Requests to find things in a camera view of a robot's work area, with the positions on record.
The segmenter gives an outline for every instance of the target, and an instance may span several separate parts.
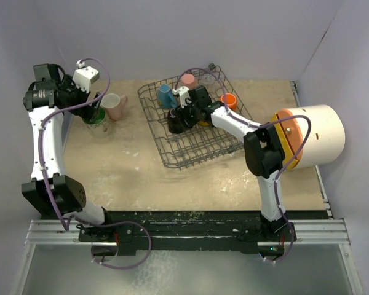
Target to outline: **gray wall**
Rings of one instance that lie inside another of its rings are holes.
[[[116,79],[214,62],[232,78],[298,79],[343,0],[36,0],[69,63]]]
[[[0,294],[12,287],[28,224],[38,217],[20,192],[33,165],[22,98],[33,81],[33,65],[63,64],[35,7],[32,0],[0,1]]]
[[[343,121],[343,154],[321,172],[369,295],[369,0],[343,4],[299,87],[303,105],[329,104]]]

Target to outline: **beige work surface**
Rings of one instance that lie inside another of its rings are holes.
[[[109,93],[126,94],[127,114],[107,138],[92,137],[75,117],[65,150],[67,175],[87,197],[109,210],[260,210],[256,177],[243,150],[182,170],[165,168],[138,99],[152,81],[113,81]],[[266,122],[281,108],[294,107],[289,81],[232,81],[253,120]],[[104,81],[94,85],[103,90]],[[324,210],[314,168],[282,175],[289,210]]]

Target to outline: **black wire basket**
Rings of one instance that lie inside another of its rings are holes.
[[[252,119],[221,68],[213,66],[210,69],[219,77],[227,93],[232,93],[237,97],[236,113]],[[201,70],[193,70],[191,74],[200,85],[205,85],[212,101],[219,100],[223,91],[218,82],[210,81],[210,75],[208,76]],[[195,163],[242,149],[243,144],[237,138],[220,128],[196,124],[192,129],[180,134],[169,132],[166,119],[168,110],[162,109],[157,103],[157,91],[162,84],[168,84],[173,89],[178,78],[179,76],[175,76],[150,83],[138,90],[138,96],[163,165],[168,168],[189,167]]]

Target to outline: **purple cable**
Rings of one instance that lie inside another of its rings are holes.
[[[141,224],[139,224],[137,222],[134,222],[134,221],[121,221],[121,222],[116,222],[116,223],[112,223],[112,224],[94,224],[94,223],[82,220],[81,218],[75,218],[75,220],[80,222],[80,223],[83,223],[85,225],[88,225],[88,226],[100,227],[100,228],[107,228],[107,227],[113,227],[113,226],[122,226],[124,224],[133,224],[134,226],[138,226],[141,230],[143,230],[145,232],[146,236],[148,237],[149,246],[148,246],[148,251],[146,252],[145,256],[141,260],[139,260],[137,263],[132,264],[132,265],[127,265],[127,266],[113,266],[113,265],[109,265],[107,263],[104,263],[100,260],[97,260],[97,258],[93,254],[93,248],[92,248],[91,253],[92,253],[93,261],[96,262],[97,264],[101,265],[101,266],[105,266],[109,269],[119,269],[119,270],[133,269],[137,266],[140,266],[142,263],[144,263],[145,260],[149,257],[149,255],[152,251],[152,238],[151,238],[149,232]]]
[[[248,124],[246,121],[242,120],[241,118],[238,118],[236,116],[234,116],[231,112],[231,110],[228,108],[228,105],[227,105],[227,91],[222,83],[222,81],[213,74],[212,71],[208,70],[208,69],[202,69],[202,68],[191,68],[191,69],[187,69],[186,71],[184,71],[178,78],[176,84],[175,84],[175,89],[177,89],[178,87],[178,84],[179,84],[179,80],[180,78],[184,75],[184,74],[187,74],[189,71],[192,71],[192,70],[201,70],[201,71],[204,71],[210,75],[212,75],[216,81],[219,83],[222,91],[223,91],[223,95],[224,95],[224,107],[226,109],[226,112],[228,113],[228,115],[233,118],[234,120],[248,126],[248,127],[252,127],[252,128],[257,128],[257,129],[261,129],[261,128],[267,128],[267,127],[270,127],[270,126],[273,126],[275,124],[278,124],[278,123],[281,123],[281,122],[284,122],[284,121],[288,121],[288,120],[292,120],[292,119],[305,119],[308,123],[308,128],[307,128],[307,132],[306,132],[306,135],[301,143],[301,145],[299,146],[298,150],[293,154],[293,156],[290,158],[290,160],[288,160],[288,162],[279,170],[279,172],[277,172],[276,174],[276,177],[274,179],[274,183],[273,183],[273,188],[274,188],[274,193],[275,193],[275,199],[276,199],[276,204],[277,204],[277,208],[279,210],[279,213],[282,215],[283,219],[285,222],[287,222],[287,225],[288,225],[288,228],[290,229],[290,233],[291,233],[291,238],[290,238],[290,245],[288,246],[288,249],[287,251],[285,251],[285,253],[283,254],[283,256],[281,256],[278,260],[276,261],[271,261],[271,262],[280,262],[282,261],[283,259],[285,259],[285,257],[287,257],[287,255],[291,252],[292,250],[292,247],[293,247],[293,244],[294,244],[294,235],[293,235],[293,232],[294,232],[294,228],[292,227],[292,225],[290,224],[290,222],[288,221],[288,218],[284,215],[283,213],[283,210],[281,209],[281,202],[279,200],[279,194],[278,194],[278,191],[277,191],[277,180],[279,179],[280,175],[288,168],[288,166],[295,160],[295,158],[298,156],[298,154],[302,151],[306,141],[308,140],[309,136],[310,136],[310,132],[311,132],[311,128],[312,128],[312,122],[310,121],[310,119],[304,115],[294,115],[294,116],[289,116],[289,117],[286,117],[286,118],[282,118],[282,119],[278,119],[276,121],[273,121],[273,122],[270,122],[270,123],[266,123],[266,124],[263,124],[263,125],[253,125],[253,124]]]
[[[79,109],[79,108],[83,108],[84,106],[88,106],[90,104],[93,104],[95,103],[96,101],[102,99],[104,97],[104,95],[107,93],[108,89],[109,89],[109,85],[111,83],[111,76],[109,75],[109,71],[107,70],[107,68],[100,62],[98,61],[97,59],[95,58],[84,58],[83,60],[80,60],[81,63],[83,63],[84,61],[86,60],[93,60],[95,61],[96,63],[98,63],[101,67],[103,67],[103,69],[107,72],[108,74],[108,83],[106,85],[106,88],[104,90],[104,92],[99,95],[98,97],[96,97],[95,99],[91,100],[91,101],[87,101],[85,103],[81,103],[81,104],[77,104],[75,106],[70,106],[68,108],[64,108],[64,109],[59,109],[58,111],[55,111],[53,113],[51,113],[50,115],[48,115],[44,120],[42,120],[41,122],[41,129],[38,133],[38,157],[39,157],[39,164],[41,167],[45,167],[45,161],[44,161],[44,130],[45,130],[45,125],[46,123],[53,117],[53,116],[56,116],[57,114],[61,114],[65,111],[73,111],[75,109]],[[49,180],[48,180],[48,174],[47,174],[47,171],[45,169],[42,170],[42,177],[44,178],[44,184],[45,184],[45,187],[46,187],[46,190],[47,190],[47,193],[48,193],[48,197],[49,197],[49,200],[50,200],[50,203],[52,204],[52,207],[54,208],[54,211],[57,215],[57,218],[60,220],[61,224],[63,225],[64,227],[64,230],[67,231],[69,229],[69,224],[71,222],[71,218],[68,219],[67,223],[65,222],[62,214],[60,213],[60,210],[55,202],[55,198],[54,198],[54,195],[52,193],[52,190],[50,188],[50,185],[49,185]]]

